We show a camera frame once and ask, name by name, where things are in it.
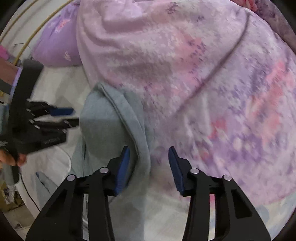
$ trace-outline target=metal pin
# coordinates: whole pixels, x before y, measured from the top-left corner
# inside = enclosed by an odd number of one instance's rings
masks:
[[[109,171],[109,169],[107,167],[102,167],[100,169],[100,173],[107,173]]]
[[[197,169],[197,168],[191,168],[190,169],[190,172],[192,173],[192,174],[198,174],[200,171]]]
[[[232,177],[229,176],[229,175],[224,175],[223,178],[224,178],[226,181],[231,181],[231,180],[232,180]]]
[[[75,175],[69,175],[69,176],[67,176],[67,180],[68,180],[69,182],[72,182],[72,181],[74,181],[75,179],[76,179]]]

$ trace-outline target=lavender pillow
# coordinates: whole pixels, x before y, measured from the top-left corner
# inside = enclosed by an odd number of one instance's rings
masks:
[[[32,57],[45,66],[81,65],[77,42],[76,20],[80,0],[68,4],[50,20],[32,51]]]

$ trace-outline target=gray garment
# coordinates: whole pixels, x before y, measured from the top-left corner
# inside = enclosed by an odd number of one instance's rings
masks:
[[[106,166],[125,145],[130,148],[130,180],[127,188],[112,199],[110,214],[117,241],[144,240],[150,155],[140,99],[130,91],[120,92],[98,83],[87,97],[79,120],[82,138],[72,157],[72,170],[78,177]]]

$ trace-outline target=tiled floor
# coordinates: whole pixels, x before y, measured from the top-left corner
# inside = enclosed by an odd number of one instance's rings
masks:
[[[20,237],[25,240],[26,234],[29,231],[34,217],[25,205],[11,210],[4,214],[11,226],[16,230]]]

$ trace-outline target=human hand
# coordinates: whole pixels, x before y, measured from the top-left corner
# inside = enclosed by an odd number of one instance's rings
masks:
[[[5,150],[0,150],[0,163],[6,163],[11,166],[19,166],[21,167],[24,165],[27,161],[27,155],[26,154],[19,154],[17,162],[15,159]]]

